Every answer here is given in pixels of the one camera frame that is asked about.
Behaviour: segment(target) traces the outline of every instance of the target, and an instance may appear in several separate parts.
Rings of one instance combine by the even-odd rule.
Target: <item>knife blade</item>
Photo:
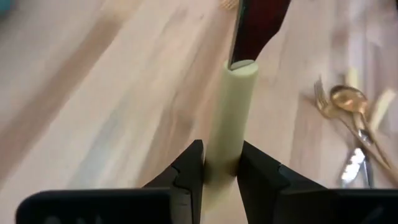
[[[246,66],[235,62],[256,60],[268,41],[279,31],[290,0],[241,0],[238,7],[228,68]]]
[[[359,136],[363,139],[363,141],[367,142],[369,145],[373,144],[369,137],[369,133],[364,130],[358,130]],[[363,169],[365,183],[369,188],[374,187],[373,181],[373,170],[371,167],[371,163],[369,162],[369,156],[366,155],[366,152],[360,147],[356,147],[353,153],[350,155],[347,164],[344,168],[343,174],[341,175],[341,184],[342,187],[347,187],[354,179],[357,177],[359,171]]]

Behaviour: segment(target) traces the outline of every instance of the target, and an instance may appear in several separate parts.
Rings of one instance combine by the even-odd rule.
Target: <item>wooden table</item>
[[[140,187],[206,142],[234,17],[215,0],[20,1],[0,24],[0,222],[40,190]],[[257,60],[246,140],[338,187],[354,141],[313,83],[356,67],[370,100],[398,88],[397,18],[394,0],[293,0]],[[393,160],[396,114],[378,133]],[[246,222],[236,187],[226,200],[205,223]]]

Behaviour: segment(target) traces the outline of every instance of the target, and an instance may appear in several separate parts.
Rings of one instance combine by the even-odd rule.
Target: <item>gold utensil handle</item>
[[[350,68],[348,73],[345,76],[345,83],[348,86],[354,87],[356,89],[359,89],[359,78],[358,78],[358,71],[355,68]],[[356,129],[364,129],[365,126],[362,123],[361,115],[354,113],[353,114],[354,118],[354,124]]]
[[[388,158],[387,154],[381,149],[380,143],[377,140],[374,131],[369,127],[368,122],[366,121],[365,115],[362,114],[362,122],[365,125],[366,130],[369,132],[369,137],[372,139],[372,142],[376,146],[378,153],[381,156],[381,159],[387,164],[388,167],[391,167],[392,161]]]
[[[354,128],[352,128],[352,127],[350,126],[349,122],[345,121],[341,116],[339,116],[338,119],[348,128],[348,130],[351,132],[351,134],[352,134],[353,136],[355,136],[356,139],[357,139],[358,141],[360,141],[360,142],[363,144],[363,146],[365,147],[365,149],[366,149],[367,151],[369,151],[370,155],[372,155],[373,158],[375,158],[375,160],[377,160],[378,163],[380,163],[380,165],[381,165],[383,168],[385,168],[385,169],[390,169],[390,168],[387,166],[387,164],[386,164],[386,163],[385,163],[385,162],[384,162],[372,149],[371,149],[370,145],[369,145],[367,142],[365,142],[365,141],[361,138],[361,136],[359,136],[357,130],[355,130]]]

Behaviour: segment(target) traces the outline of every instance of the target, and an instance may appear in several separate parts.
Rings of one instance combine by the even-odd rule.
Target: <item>cutlery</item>
[[[354,88],[357,88],[357,75],[355,70],[350,70],[348,75],[346,76],[346,83],[349,86],[352,86]],[[369,127],[370,130],[374,131],[377,130],[380,122],[385,115],[390,103],[393,101],[395,98],[396,93],[394,90],[391,89],[386,89],[384,92],[379,96],[379,98],[376,101],[376,104],[374,105],[374,111],[371,114],[371,119],[369,122]],[[361,117],[360,114],[354,114],[354,123],[359,131],[359,135],[364,138],[364,141],[368,142],[369,145],[372,145],[373,142],[371,141],[371,138],[369,137],[369,133],[365,130],[364,124],[361,121],[361,119],[356,119],[357,115],[359,115],[359,118]],[[373,178],[373,170],[371,167],[370,159],[369,156],[366,155],[366,152],[362,150],[364,153],[364,161],[362,163],[363,165],[363,171],[364,171],[364,177],[365,177],[365,183],[369,188],[374,188],[374,178]],[[358,172],[355,172],[351,167],[352,167],[352,161],[357,158],[357,149],[353,150],[352,155],[350,156],[350,159],[348,160],[348,163],[344,169],[343,175],[341,176],[342,180],[342,185],[346,187],[350,182],[354,180],[354,178],[357,176]]]
[[[330,90],[330,96],[331,102],[338,108],[353,114],[359,113],[362,116],[362,122],[365,129],[368,131],[372,142],[376,145],[378,153],[387,166],[390,167],[392,162],[381,149],[379,142],[377,141],[373,131],[370,130],[368,122],[366,121],[365,114],[368,108],[368,100],[365,95],[356,88],[346,85],[337,85]]]
[[[345,83],[348,86],[360,89],[357,69],[350,68],[350,70],[348,71],[348,73],[345,76]],[[365,128],[362,123],[360,114],[353,114],[353,118],[354,118],[354,125],[355,125],[356,129],[364,129]]]
[[[366,130],[359,129],[358,134],[369,147],[373,144]],[[354,181],[358,176],[361,167],[364,171],[365,185],[370,189],[374,188],[373,170],[369,161],[369,156],[360,147],[356,147],[353,150],[353,153],[350,155],[347,165],[344,168],[343,174],[341,175],[341,186],[343,188],[346,188],[350,183],[352,183],[352,181]]]
[[[334,106],[332,103],[329,102],[329,100],[326,97],[326,93],[323,89],[323,84],[322,80],[319,79],[317,82],[314,84],[314,90],[315,90],[315,103],[317,106],[318,111],[320,114],[327,118],[327,119],[339,119],[351,132],[351,134],[356,137],[356,139],[364,146],[364,148],[370,153],[373,158],[380,164],[380,166],[385,169],[388,174],[394,179],[394,181],[398,184],[398,177],[395,175],[395,172],[393,172],[389,166],[376,154],[373,150],[372,147],[368,145],[366,141],[361,138],[361,136],[358,134],[358,132],[350,126],[350,124],[343,119],[343,113],[339,108]]]

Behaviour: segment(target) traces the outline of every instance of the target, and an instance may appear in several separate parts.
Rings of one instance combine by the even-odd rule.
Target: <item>knife handle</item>
[[[205,208],[211,207],[218,198],[229,192],[242,153],[258,66],[253,60],[236,63],[246,65],[235,70],[229,70],[228,63],[223,67],[220,93],[205,153]]]

